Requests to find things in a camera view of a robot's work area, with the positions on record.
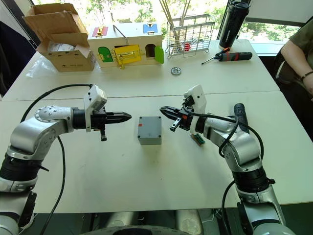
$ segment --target person's arm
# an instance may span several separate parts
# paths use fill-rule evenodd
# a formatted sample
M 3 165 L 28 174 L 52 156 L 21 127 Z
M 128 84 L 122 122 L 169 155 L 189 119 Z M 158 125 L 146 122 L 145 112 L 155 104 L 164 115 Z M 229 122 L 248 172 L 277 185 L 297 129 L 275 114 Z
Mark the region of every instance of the person's arm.
M 292 41 L 288 41 L 282 48 L 281 53 L 287 63 L 293 68 L 293 70 L 302 77 L 308 72 L 313 71 L 303 50 L 295 45 Z M 303 79 L 303 83 L 308 91 L 313 94 L 313 74 L 308 75 Z

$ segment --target wrist bracelet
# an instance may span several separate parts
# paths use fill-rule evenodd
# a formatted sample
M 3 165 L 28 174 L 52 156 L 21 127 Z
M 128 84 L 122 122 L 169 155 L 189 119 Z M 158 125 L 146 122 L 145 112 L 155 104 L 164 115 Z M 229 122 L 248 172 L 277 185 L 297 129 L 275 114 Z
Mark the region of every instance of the wrist bracelet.
M 303 79 L 306 78 L 308 75 L 310 75 L 311 73 L 313 73 L 313 71 L 306 73 L 305 75 L 303 75 L 300 79 L 303 82 Z

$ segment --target black thermos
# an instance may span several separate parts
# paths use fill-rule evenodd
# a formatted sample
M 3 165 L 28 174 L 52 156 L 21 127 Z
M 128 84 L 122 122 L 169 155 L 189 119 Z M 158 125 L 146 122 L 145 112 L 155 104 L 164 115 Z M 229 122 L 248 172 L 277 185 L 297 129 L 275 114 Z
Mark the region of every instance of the black thermos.
M 245 2 L 231 1 L 225 19 L 225 25 L 220 40 L 221 47 L 231 47 L 237 37 L 237 34 L 249 13 L 249 5 Z

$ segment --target wooden toy house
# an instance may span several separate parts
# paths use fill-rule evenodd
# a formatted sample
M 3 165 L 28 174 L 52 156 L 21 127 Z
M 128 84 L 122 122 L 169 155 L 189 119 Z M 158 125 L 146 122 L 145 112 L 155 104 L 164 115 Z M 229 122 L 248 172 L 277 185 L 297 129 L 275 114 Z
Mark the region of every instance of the wooden toy house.
M 100 67 L 163 64 L 162 32 L 157 23 L 119 23 L 92 29 L 90 49 Z

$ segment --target gray electrical box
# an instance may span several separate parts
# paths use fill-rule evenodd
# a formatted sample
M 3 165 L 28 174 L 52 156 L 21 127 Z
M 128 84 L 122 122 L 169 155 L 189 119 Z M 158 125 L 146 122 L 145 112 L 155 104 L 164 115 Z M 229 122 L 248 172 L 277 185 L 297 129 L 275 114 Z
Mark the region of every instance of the gray electrical box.
M 162 143 L 161 117 L 140 117 L 138 125 L 138 140 L 141 145 L 156 145 Z

